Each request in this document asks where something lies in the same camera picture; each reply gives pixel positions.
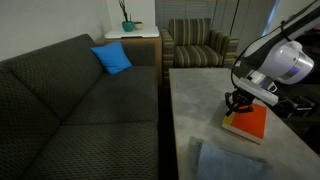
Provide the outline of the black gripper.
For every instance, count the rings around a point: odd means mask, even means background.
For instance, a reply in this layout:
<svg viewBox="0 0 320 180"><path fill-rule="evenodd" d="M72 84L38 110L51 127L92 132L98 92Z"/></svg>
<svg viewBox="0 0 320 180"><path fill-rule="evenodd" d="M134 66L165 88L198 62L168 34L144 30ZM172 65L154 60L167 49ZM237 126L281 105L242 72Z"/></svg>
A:
<svg viewBox="0 0 320 180"><path fill-rule="evenodd" d="M225 116L228 117L235 109L238 108L238 113L253 112L251 104L254 99L255 97L251 93L241 88L236 88L233 92L226 92L225 101L229 110L226 112Z"/></svg>

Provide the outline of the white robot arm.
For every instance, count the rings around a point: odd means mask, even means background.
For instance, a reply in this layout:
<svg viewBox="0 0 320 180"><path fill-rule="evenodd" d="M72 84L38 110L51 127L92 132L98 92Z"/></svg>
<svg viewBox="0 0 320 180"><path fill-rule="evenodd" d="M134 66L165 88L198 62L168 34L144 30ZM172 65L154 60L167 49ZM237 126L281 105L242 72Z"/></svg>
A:
<svg viewBox="0 0 320 180"><path fill-rule="evenodd" d="M303 46L296 38L318 25L319 21L320 1L314 0L246 47L235 60L231 71L236 69L238 61L244 62L250 71L237 83L232 81L235 88L232 93L225 93L226 116L233 112L252 112L254 99L275 106L279 102L274 94L277 90L275 81L295 84L312 73L314 61L303 52Z"/></svg>

